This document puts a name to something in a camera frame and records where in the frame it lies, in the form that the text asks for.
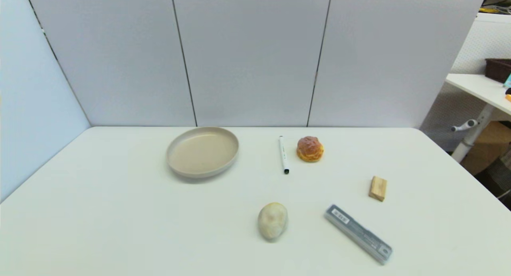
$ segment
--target orange object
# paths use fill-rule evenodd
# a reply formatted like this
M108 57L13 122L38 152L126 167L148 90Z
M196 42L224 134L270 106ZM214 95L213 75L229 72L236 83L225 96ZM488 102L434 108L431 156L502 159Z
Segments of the orange object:
M301 160L314 163L321 159L324 150L317 137L307 136L298 141L296 154Z

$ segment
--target brown box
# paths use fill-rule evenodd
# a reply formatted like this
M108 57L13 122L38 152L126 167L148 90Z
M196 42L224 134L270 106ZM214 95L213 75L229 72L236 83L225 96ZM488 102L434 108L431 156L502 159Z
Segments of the brown box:
M492 121L462 160L461 166L475 175L504 153L509 147L509 143L511 143L511 129L498 121Z

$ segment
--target white marker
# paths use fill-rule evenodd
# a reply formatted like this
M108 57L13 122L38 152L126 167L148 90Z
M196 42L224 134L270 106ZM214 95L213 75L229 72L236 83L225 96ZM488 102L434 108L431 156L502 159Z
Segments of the white marker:
M286 151L284 151L284 137L279 137L279 144L281 146L281 158L282 158L282 166L284 167L284 174L289 174L289 166L287 163Z

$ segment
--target rock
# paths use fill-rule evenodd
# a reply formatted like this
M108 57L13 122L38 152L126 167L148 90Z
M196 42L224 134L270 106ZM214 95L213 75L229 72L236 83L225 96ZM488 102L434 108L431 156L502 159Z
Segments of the rock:
M288 222L287 209L281 203L270 203L261 209L257 223L261 235L267 240L275 240L286 229Z

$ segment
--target beige plate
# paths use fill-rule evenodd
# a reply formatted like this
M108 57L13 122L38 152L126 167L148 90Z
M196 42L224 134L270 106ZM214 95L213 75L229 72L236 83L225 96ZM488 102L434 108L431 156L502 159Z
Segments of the beige plate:
M238 139L228 130L195 128L170 143L166 150L166 163L174 172L186 177L209 177L234 163L238 147Z

